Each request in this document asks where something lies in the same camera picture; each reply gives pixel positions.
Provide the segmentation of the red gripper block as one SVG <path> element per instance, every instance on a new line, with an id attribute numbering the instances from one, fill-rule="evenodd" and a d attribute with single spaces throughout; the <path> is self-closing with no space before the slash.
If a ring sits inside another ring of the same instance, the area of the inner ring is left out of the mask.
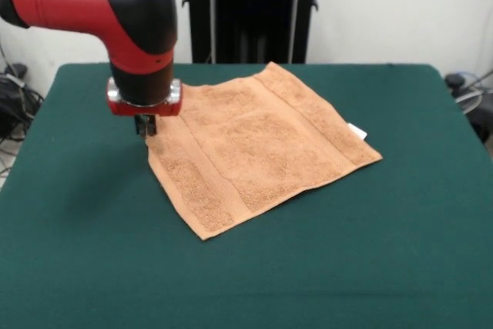
<path id="1" fill-rule="evenodd" d="M 110 77 L 106 87 L 106 100 L 111 112 L 116 116 L 134 116 L 136 134 L 140 137 L 155 136 L 157 133 L 155 116 L 177 116 L 182 107 L 182 82 L 173 79 L 168 96 L 153 106 L 137 106 L 128 103 L 120 95 L 114 78 Z"/>

